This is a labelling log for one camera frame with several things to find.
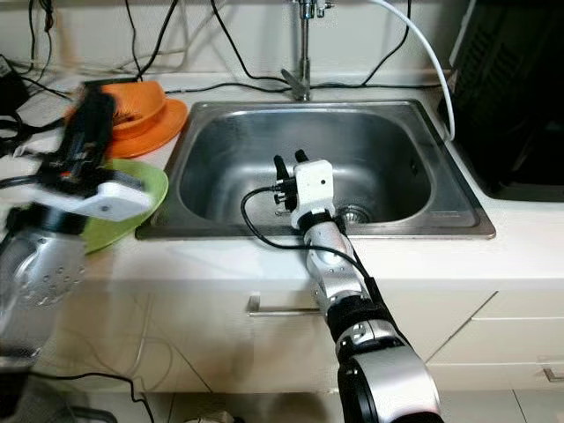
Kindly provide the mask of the black slatted appliance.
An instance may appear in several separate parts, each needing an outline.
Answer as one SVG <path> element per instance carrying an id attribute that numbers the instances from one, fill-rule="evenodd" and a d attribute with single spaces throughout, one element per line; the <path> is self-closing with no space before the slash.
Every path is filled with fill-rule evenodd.
<path id="1" fill-rule="evenodd" d="M 455 144 L 479 188 L 564 203 L 564 0 L 474 0 L 454 69 Z"/>

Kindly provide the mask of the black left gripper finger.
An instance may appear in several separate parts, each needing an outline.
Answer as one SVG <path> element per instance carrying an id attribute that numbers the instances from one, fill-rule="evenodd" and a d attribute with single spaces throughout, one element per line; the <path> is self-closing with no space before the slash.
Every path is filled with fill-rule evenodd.
<path id="1" fill-rule="evenodd" d="M 74 173 L 74 169 L 81 167 L 82 152 L 85 143 L 85 126 L 90 104 L 93 102 L 93 90 L 82 90 L 82 97 L 73 112 L 69 115 L 63 133 L 63 171 Z"/>
<path id="2" fill-rule="evenodd" d="M 108 148 L 113 140 L 113 117 L 116 109 L 115 98 L 101 87 L 92 87 L 88 93 L 90 106 L 89 132 L 89 174 L 100 173 L 104 167 Z"/>

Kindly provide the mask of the stainless steel sink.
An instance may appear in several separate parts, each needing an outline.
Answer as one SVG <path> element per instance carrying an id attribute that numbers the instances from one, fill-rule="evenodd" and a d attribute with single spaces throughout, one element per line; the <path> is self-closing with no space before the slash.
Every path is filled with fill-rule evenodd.
<path id="1" fill-rule="evenodd" d="M 358 238 L 491 239 L 495 226 L 417 100 L 198 102 L 174 147 L 165 200 L 141 241 L 295 241 L 267 186 L 274 156 L 334 169 L 336 217 Z"/>

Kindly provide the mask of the metal kitchen faucet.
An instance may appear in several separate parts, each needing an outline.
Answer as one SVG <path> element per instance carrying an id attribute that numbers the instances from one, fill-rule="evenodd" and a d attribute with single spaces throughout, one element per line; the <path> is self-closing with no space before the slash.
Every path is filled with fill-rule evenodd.
<path id="1" fill-rule="evenodd" d="M 282 69 L 282 77 L 291 88 L 293 100 L 305 102 L 311 100 L 313 90 L 313 72 L 310 57 L 310 21 L 322 18 L 325 12 L 335 5 L 336 0 L 289 0 L 294 4 L 295 21 L 297 21 L 297 60 L 293 71 Z"/>

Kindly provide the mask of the orange plate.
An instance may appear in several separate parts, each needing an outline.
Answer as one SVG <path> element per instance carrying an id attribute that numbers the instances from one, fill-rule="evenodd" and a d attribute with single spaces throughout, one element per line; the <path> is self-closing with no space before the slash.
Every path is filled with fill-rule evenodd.
<path id="1" fill-rule="evenodd" d="M 114 136 L 109 146 L 109 157 L 116 159 L 133 159 L 145 156 L 172 141 L 185 128 L 189 110 L 184 101 L 166 96 L 164 112 L 151 130 L 136 137 L 118 138 Z"/>

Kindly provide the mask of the orange bowl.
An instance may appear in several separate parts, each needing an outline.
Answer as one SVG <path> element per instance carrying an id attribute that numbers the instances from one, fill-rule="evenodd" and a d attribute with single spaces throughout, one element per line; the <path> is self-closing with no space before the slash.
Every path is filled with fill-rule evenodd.
<path id="1" fill-rule="evenodd" d="M 151 130 L 164 112 L 166 95 L 158 82 L 117 82 L 104 85 L 115 100 L 113 132 L 118 138 L 136 137 Z"/>

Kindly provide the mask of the white kitchen base cabinet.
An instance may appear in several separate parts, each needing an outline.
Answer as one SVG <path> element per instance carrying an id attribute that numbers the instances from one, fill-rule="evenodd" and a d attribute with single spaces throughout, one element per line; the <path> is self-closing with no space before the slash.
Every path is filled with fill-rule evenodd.
<path id="1" fill-rule="evenodd" d="M 439 390 L 564 390 L 541 372 L 564 374 L 564 271 L 447 263 L 371 270 Z M 33 369 L 114 372 L 157 391 L 334 390 L 338 364 L 323 318 L 249 317 L 254 294 L 264 305 L 315 307 L 306 287 L 189 281 L 174 290 L 130 281 L 123 293 L 80 291 L 61 303 Z"/>

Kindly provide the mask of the light green plate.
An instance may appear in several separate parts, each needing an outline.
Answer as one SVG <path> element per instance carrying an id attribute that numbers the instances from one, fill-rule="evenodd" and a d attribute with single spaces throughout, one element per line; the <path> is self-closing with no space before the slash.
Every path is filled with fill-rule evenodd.
<path id="1" fill-rule="evenodd" d="M 169 187 L 168 176 L 164 169 L 155 167 L 145 162 L 132 159 L 112 159 L 108 168 L 122 172 L 137 178 L 145 185 L 145 193 L 152 199 L 152 206 L 148 211 L 129 218 L 128 220 L 115 222 L 109 220 L 90 219 L 87 222 L 82 239 L 85 242 L 85 253 L 90 255 L 95 251 L 107 249 L 114 242 L 133 234 L 141 223 L 149 219 L 162 201 L 165 200 Z"/>

